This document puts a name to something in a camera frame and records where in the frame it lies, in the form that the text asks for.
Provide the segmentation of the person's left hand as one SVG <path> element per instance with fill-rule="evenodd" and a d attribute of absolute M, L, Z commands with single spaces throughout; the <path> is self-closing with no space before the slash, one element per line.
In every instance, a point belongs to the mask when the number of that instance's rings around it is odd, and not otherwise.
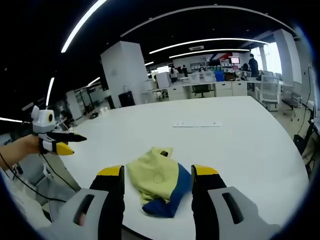
<path fill-rule="evenodd" d="M 42 152 L 38 136 L 29 134 L 22 138 L 23 149 L 26 154 L 40 154 Z"/>

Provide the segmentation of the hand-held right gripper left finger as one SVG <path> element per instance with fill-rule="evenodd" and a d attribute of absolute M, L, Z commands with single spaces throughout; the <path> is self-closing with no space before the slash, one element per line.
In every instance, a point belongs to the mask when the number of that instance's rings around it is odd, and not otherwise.
<path fill-rule="evenodd" d="M 60 209 L 48 227 L 38 230 L 44 240 L 120 240 L 125 210 L 125 167 L 99 171 L 90 188 L 82 188 Z"/>

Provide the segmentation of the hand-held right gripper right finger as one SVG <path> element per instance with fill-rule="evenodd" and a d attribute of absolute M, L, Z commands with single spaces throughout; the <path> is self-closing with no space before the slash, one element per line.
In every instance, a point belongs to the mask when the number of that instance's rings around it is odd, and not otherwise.
<path fill-rule="evenodd" d="M 234 186 L 226 186 L 214 168 L 194 164 L 191 172 L 197 240 L 270 240 L 280 230 L 260 217 L 252 200 Z"/>

